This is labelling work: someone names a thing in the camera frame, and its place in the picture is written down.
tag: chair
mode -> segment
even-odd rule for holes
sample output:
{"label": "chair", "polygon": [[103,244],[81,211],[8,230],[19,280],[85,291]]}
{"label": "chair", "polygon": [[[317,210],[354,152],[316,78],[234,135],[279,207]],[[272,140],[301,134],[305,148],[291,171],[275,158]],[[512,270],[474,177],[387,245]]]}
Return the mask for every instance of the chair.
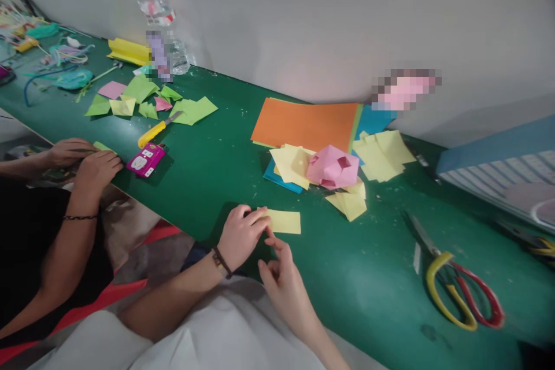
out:
{"label": "chair", "polygon": [[[155,242],[157,240],[169,237],[171,235],[179,233],[179,229],[161,220],[149,233],[148,237],[141,244],[141,246]],[[60,320],[58,325],[56,325],[54,334],[64,328],[69,327],[76,322],[85,319],[89,315],[96,311],[106,308],[109,305],[115,304],[116,302],[127,298],[128,296],[138,292],[143,289],[148,282],[148,279],[137,280],[136,282],[124,283],[115,285],[111,283],[108,285],[98,296],[97,300],[90,305],[83,306],[81,308],[74,308],[70,310],[64,317]],[[39,341],[32,341],[28,343],[19,344],[12,347],[6,347],[0,349],[0,365],[4,364],[11,358],[17,356],[18,354],[28,350],[32,346],[38,344]]]}

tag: white cloth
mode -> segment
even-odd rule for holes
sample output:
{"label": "white cloth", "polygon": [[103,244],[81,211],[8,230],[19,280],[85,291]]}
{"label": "white cloth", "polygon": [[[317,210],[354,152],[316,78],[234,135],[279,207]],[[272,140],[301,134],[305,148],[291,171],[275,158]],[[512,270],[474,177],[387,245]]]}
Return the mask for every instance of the white cloth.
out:
{"label": "white cloth", "polygon": [[[341,342],[350,352],[356,350]],[[383,368],[356,351],[360,354],[358,360],[364,363],[353,368]],[[244,278],[234,278],[218,287],[176,331],[156,344],[128,330],[115,315],[100,311],[86,318],[54,354],[33,367],[34,370],[323,368],[279,318],[263,286]]]}

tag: scissor blade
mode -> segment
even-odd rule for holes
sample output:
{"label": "scissor blade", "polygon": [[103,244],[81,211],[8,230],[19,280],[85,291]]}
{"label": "scissor blade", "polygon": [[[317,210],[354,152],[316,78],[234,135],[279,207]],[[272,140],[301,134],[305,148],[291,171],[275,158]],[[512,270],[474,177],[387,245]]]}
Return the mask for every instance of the scissor blade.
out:
{"label": "scissor blade", "polygon": [[183,114],[183,112],[180,110],[178,112],[175,112],[175,114],[169,118],[167,118],[165,120],[166,125],[170,124],[172,121],[174,121],[176,118],[178,118],[179,116],[181,116]]}
{"label": "scissor blade", "polygon": [[435,244],[430,239],[430,237],[428,237],[428,233],[426,233],[426,230],[424,229],[424,227],[422,227],[422,224],[420,224],[420,222],[418,221],[418,219],[414,215],[411,215],[409,213],[407,213],[407,215],[409,216],[410,221],[412,222],[412,225],[414,226],[416,232],[420,236],[420,239],[425,244],[425,246],[426,246],[425,248],[428,250],[428,252],[431,255],[437,256],[438,253],[440,253],[440,251],[435,246]]}

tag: plastic bottle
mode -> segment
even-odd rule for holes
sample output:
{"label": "plastic bottle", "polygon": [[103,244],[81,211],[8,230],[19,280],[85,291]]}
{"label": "plastic bottle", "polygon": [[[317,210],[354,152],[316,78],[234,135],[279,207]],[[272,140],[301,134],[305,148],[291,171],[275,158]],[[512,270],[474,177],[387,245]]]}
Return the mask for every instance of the plastic bottle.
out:
{"label": "plastic bottle", "polygon": [[189,70],[187,50],[184,43],[174,35],[175,12],[168,0],[137,0],[139,7],[152,29],[160,30],[164,36],[166,52],[170,58],[172,73],[182,75]]}

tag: pink origami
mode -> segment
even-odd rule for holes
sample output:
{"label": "pink origami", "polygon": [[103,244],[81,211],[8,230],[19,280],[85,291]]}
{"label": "pink origami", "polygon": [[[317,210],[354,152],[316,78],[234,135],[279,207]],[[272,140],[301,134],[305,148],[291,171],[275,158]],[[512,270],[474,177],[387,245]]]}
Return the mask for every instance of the pink origami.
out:
{"label": "pink origami", "polygon": [[306,178],[329,190],[355,185],[359,161],[356,156],[329,145],[312,156]]}
{"label": "pink origami", "polygon": [[156,111],[169,110],[171,107],[173,107],[169,102],[167,102],[163,98],[154,97],[154,100],[156,101]]}

